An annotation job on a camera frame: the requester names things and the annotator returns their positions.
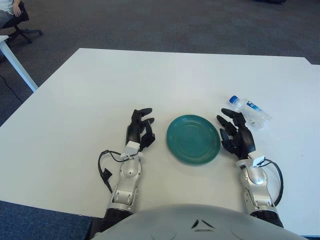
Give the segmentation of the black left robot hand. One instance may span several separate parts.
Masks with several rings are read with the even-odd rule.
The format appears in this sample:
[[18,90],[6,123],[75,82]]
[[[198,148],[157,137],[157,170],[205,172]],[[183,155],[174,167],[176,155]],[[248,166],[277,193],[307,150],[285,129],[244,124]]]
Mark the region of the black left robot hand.
[[131,116],[131,123],[127,127],[125,143],[127,144],[129,141],[138,143],[140,152],[144,148],[148,148],[156,139],[151,126],[155,119],[152,117],[142,120],[152,111],[152,108],[135,109]]

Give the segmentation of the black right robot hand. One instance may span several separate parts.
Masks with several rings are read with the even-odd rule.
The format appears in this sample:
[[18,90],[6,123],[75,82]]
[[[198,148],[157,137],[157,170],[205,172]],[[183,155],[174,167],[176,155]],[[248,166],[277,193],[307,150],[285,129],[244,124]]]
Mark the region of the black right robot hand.
[[231,123],[220,115],[216,116],[222,126],[219,131],[223,148],[236,155],[239,160],[247,159],[249,153],[256,150],[256,146],[253,135],[246,126],[245,117],[241,112],[227,108],[222,108],[221,112],[233,121]]

